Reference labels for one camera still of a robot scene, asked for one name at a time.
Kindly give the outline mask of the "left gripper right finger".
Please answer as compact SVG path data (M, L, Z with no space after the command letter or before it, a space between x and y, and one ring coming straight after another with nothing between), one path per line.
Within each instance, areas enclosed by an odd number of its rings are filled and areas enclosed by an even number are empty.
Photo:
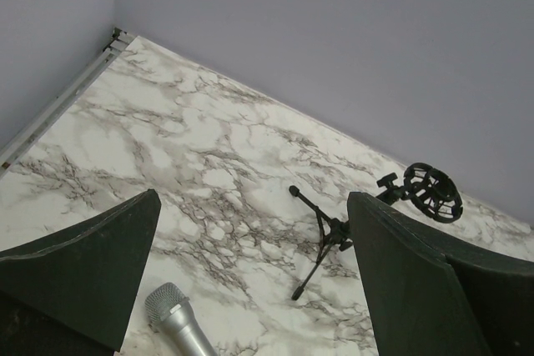
M533 265L420 223L367 193L347 200L381 355L530 355Z

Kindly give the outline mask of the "black tripod microphone stand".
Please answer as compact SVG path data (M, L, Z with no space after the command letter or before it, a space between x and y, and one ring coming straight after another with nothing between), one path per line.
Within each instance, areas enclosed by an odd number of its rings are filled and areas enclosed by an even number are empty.
M410 201L419 211L438 223L454 223L463 214L461 195L452 179L441 170L426 163L413 163L404 172L403 184L396 185L396 179L398 179L397 174L390 173L377 180L377 186L384 191L376 198L389 206L400 200ZM291 299L296 301L305 291L307 283L328 252L334 246L344 252L353 246L353 242L350 240L348 222L329 217L295 185L289 186L289 192L315 212L320 232L319 252L315 265L291 296Z

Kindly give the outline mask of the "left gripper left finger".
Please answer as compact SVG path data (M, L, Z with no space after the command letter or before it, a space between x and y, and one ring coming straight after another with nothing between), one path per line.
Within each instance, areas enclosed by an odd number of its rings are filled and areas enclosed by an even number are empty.
M124 341L157 228L150 189L1 253L3 355L113 355Z

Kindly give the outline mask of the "grey microphone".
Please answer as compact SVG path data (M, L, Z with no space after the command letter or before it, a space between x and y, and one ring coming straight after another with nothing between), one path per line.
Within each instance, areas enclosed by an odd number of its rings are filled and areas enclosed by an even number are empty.
M166 336L180 355L217 355L195 317L189 298L174 284L164 283L144 301L151 328Z

